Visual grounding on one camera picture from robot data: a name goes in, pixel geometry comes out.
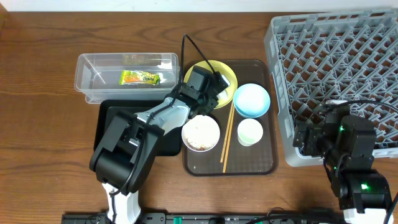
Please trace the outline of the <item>white pink rice bowl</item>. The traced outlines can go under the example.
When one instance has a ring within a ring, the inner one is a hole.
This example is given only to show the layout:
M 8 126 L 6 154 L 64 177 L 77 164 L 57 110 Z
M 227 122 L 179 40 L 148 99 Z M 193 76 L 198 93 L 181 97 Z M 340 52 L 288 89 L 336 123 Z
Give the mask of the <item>white pink rice bowl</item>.
M 210 116 L 197 115 L 182 128 L 182 141 L 190 150 L 206 152 L 213 149 L 220 139 L 220 127 Z

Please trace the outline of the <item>wooden chopstick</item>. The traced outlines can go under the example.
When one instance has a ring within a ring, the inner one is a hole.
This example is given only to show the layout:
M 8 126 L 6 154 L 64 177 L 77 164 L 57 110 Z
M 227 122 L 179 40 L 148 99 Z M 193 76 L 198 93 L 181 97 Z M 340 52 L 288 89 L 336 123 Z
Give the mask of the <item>wooden chopstick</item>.
M 235 112 L 235 108 L 234 108 L 234 111 L 233 111 L 233 118 L 231 120 L 231 126 L 229 128 L 228 141 L 227 141 L 227 144 L 226 144 L 226 150 L 225 150 L 225 154 L 224 154 L 224 161 L 222 163 L 223 164 L 223 173 L 226 172 L 226 167 L 227 167 L 227 163 L 228 163 L 229 147 L 230 147 L 230 142 L 231 142 L 233 121 L 234 121 L 234 112 Z
M 226 144 L 228 141 L 229 128 L 231 126 L 231 120 L 233 118 L 233 111 L 234 111 L 234 103 L 233 103 L 233 101 L 231 101 L 231 107 L 230 107 L 230 111 L 229 111 L 228 122 L 227 122 L 227 127 L 226 127 L 225 136 L 224 136 L 224 142 L 223 142 L 223 148 L 222 148 L 221 158 L 220 158 L 221 163 L 223 163 L 223 161 L 224 161 L 224 154 L 225 154 L 225 150 L 226 150 Z

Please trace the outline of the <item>yellow plate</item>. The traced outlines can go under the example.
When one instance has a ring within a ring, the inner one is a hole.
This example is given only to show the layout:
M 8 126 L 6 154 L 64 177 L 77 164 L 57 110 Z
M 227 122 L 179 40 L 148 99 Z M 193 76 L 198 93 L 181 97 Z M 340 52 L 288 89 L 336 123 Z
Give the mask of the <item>yellow plate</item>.
M 230 82 L 230 86 L 225 89 L 228 93 L 228 99 L 227 100 L 218 100 L 218 105 L 215 107 L 215 109 L 219 109 L 219 108 L 226 106 L 227 104 L 229 104 L 232 101 L 234 93 L 238 88 L 238 81 L 237 81 L 236 75 L 233 72 L 232 68 L 230 66 L 228 66 L 227 64 L 225 64 L 221 61 L 217 61 L 217 60 L 209 60 L 209 62 L 212 65 L 212 67 L 215 69 L 216 72 L 220 72 Z M 203 68 L 211 71 L 210 66 L 204 60 L 202 60 L 201 62 L 197 62 L 197 63 L 193 64 L 188 69 L 187 72 L 185 72 L 185 76 L 183 79 L 183 81 L 185 83 L 188 82 L 188 79 L 190 77 L 190 74 L 191 74 L 194 66 L 203 67 Z

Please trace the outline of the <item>light blue bowl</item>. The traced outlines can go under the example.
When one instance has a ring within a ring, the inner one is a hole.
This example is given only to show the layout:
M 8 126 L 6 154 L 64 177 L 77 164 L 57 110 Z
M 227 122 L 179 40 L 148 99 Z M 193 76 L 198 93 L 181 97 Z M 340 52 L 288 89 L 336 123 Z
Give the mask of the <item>light blue bowl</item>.
M 247 83 L 234 93 L 235 110 L 244 118 L 258 118 L 266 114 L 271 107 L 271 98 L 267 90 L 258 84 Z

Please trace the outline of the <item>white cup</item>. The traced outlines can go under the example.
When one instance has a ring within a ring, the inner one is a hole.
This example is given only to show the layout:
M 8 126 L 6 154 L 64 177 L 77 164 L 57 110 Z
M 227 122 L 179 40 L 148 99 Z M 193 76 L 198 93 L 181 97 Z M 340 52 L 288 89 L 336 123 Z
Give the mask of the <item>white cup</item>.
M 263 136 L 263 127 L 255 119 L 242 120 L 237 128 L 238 142 L 245 147 L 252 146 L 259 142 Z

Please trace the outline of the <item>green snack wrapper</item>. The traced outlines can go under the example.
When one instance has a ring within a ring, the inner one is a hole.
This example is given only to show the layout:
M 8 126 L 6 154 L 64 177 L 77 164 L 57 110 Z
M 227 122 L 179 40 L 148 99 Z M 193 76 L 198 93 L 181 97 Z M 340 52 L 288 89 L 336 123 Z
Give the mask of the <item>green snack wrapper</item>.
M 140 70 L 123 70 L 119 79 L 120 85 L 158 85 L 160 75 Z

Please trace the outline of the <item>white tissue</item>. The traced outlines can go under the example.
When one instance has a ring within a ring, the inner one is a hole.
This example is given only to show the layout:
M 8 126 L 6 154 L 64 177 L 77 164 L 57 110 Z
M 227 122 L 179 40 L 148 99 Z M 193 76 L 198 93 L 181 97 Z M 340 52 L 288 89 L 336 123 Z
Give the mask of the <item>white tissue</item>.
M 228 80 L 225 80 L 227 86 L 230 86 L 230 82 Z M 227 100 L 228 99 L 228 93 L 226 90 L 223 90 L 221 93 L 217 95 L 218 100 Z

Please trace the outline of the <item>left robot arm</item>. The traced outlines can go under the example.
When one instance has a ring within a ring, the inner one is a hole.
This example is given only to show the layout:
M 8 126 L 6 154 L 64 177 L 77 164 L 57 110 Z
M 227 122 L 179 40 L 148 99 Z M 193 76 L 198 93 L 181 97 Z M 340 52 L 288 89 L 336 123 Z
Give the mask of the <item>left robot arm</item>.
M 141 214 L 138 191 L 149 175 L 162 139 L 196 115 L 218 105 L 226 84 L 178 84 L 163 102 L 147 111 L 113 116 L 90 159 L 103 184 L 111 223 L 135 223 Z

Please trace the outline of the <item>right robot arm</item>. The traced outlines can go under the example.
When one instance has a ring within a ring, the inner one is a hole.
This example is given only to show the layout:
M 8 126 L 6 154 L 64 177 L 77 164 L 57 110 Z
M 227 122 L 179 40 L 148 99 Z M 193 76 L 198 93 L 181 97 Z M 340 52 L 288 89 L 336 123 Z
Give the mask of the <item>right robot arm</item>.
M 346 223 L 393 223 L 397 197 L 373 169 L 373 122 L 351 113 L 347 103 L 327 106 L 324 115 L 318 124 L 297 121 L 293 145 L 323 159 Z

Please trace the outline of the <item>black waste tray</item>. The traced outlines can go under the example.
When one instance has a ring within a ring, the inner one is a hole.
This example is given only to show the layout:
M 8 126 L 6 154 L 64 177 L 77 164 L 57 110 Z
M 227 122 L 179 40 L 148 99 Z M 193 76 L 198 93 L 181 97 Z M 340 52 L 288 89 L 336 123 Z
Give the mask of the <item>black waste tray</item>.
M 100 143 L 105 131 L 110 125 L 113 117 L 120 111 L 138 113 L 147 111 L 159 104 L 162 100 L 105 100 L 100 104 L 96 136 L 94 141 L 95 150 Z M 168 132 L 161 140 L 157 156 L 176 156 L 181 151 L 181 130 L 175 128 Z

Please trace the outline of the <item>clear plastic waste bin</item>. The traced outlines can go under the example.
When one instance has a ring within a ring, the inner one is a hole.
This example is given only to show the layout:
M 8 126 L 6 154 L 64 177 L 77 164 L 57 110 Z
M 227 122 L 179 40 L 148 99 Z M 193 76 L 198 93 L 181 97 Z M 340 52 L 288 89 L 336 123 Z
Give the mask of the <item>clear plastic waste bin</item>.
M 81 54 L 75 71 L 75 90 L 87 103 L 104 100 L 161 100 L 178 83 L 178 56 L 175 53 Z M 123 70 L 159 74 L 158 85 L 120 85 Z

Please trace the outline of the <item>grey dishwasher rack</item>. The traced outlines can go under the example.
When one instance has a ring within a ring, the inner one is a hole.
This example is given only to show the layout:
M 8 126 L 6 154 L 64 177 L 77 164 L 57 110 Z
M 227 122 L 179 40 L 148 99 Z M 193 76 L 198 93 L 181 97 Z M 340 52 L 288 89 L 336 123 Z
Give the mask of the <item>grey dishwasher rack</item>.
M 264 45 L 288 165 L 322 163 L 292 143 L 295 122 L 321 122 L 327 100 L 350 101 L 352 113 L 374 123 L 374 157 L 397 156 L 396 9 L 277 16 Z

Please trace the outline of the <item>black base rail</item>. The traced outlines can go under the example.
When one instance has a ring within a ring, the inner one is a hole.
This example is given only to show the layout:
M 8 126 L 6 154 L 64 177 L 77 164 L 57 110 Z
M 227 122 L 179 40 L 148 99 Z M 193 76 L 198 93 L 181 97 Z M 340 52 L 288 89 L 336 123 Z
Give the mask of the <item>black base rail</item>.
M 64 214 L 61 224 L 106 224 L 113 223 L 105 213 L 97 214 Z M 259 215 L 167 215 L 164 213 L 145 213 L 134 223 L 137 224 L 294 224 L 294 223 L 330 223 L 320 217 L 292 218 L 287 214 Z

